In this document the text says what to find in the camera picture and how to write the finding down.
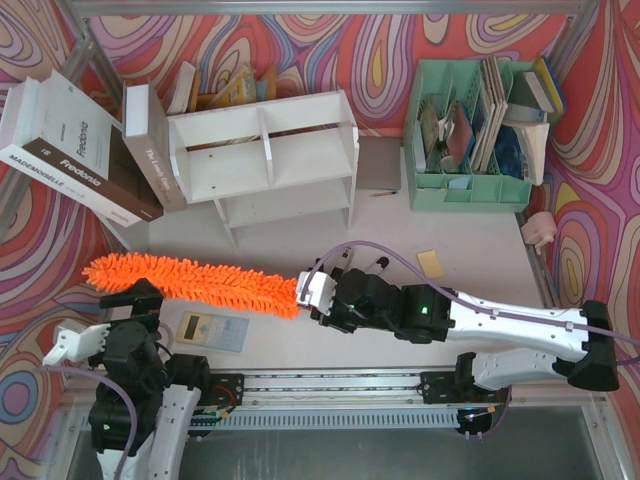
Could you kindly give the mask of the orange microfiber duster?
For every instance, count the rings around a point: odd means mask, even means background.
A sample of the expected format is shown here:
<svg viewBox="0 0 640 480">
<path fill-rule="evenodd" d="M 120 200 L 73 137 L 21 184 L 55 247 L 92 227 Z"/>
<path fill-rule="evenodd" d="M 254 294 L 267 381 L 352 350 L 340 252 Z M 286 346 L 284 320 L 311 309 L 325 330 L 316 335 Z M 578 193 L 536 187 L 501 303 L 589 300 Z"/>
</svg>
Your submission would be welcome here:
<svg viewBox="0 0 640 480">
<path fill-rule="evenodd" d="M 120 293 L 145 279 L 167 299 L 181 299 L 236 311 L 292 320 L 300 309 L 297 280 L 239 266 L 201 265 L 189 259 L 140 253 L 111 253 L 83 269 L 89 284 Z"/>
</svg>

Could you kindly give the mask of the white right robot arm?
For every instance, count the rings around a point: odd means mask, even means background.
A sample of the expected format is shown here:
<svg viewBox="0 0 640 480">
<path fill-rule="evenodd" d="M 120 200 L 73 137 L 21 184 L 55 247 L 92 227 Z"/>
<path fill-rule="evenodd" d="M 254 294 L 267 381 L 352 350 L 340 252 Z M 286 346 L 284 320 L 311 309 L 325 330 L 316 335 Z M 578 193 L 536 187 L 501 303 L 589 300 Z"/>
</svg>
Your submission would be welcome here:
<svg viewBox="0 0 640 480">
<path fill-rule="evenodd" d="M 521 307 L 429 284 L 397 287 L 359 269 L 335 277 L 301 273 L 296 301 L 310 308 L 319 324 L 342 333 L 387 331 L 417 345 L 462 340 L 509 344 L 502 352 L 458 356 L 453 385 L 463 393 L 560 378 L 592 392 L 619 387 L 610 316 L 598 301 L 570 309 Z"/>
</svg>

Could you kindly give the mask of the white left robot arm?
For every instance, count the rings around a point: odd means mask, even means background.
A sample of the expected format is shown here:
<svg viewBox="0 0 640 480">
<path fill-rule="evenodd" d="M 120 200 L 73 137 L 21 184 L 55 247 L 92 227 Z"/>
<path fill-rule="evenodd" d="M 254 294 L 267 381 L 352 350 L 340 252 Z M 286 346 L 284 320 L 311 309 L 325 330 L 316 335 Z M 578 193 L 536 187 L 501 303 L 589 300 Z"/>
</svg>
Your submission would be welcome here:
<svg viewBox="0 0 640 480">
<path fill-rule="evenodd" d="M 212 385 L 203 356 L 160 357 L 163 296 L 148 280 L 100 301 L 128 306 L 130 317 L 106 324 L 92 367 L 106 374 L 89 413 L 92 446 L 106 479 L 175 479 L 198 403 Z"/>
</svg>

